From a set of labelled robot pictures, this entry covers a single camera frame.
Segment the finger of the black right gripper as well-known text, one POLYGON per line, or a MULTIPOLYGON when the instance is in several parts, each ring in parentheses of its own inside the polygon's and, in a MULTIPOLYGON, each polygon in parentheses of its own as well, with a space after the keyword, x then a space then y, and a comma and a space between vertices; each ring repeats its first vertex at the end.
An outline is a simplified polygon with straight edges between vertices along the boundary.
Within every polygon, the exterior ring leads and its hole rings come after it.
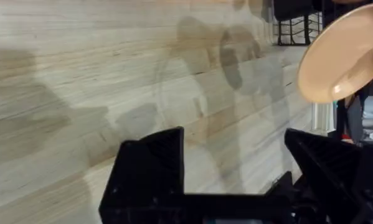
POLYGON ((372 144, 289 128, 285 145, 331 223, 373 223, 372 144))

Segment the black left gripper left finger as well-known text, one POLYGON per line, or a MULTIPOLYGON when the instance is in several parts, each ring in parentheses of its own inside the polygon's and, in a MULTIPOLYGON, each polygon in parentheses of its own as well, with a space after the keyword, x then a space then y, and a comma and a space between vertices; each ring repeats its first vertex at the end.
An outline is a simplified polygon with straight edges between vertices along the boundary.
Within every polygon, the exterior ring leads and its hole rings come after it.
POLYGON ((159 200, 184 192, 184 129, 180 126, 120 145, 98 212, 103 224, 180 223, 159 200))

